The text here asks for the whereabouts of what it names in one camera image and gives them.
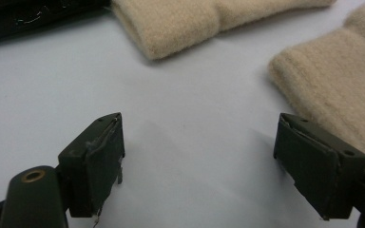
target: beige cloth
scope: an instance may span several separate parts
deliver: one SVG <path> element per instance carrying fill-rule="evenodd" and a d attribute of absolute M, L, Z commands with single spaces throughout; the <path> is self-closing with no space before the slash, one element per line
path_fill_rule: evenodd
<path fill-rule="evenodd" d="M 147 58 L 160 59 L 280 11 L 326 7 L 335 1 L 112 0 L 112 8 Z"/>
<path fill-rule="evenodd" d="M 365 5 L 344 28 L 285 49 L 269 69 L 298 114 L 365 153 Z"/>

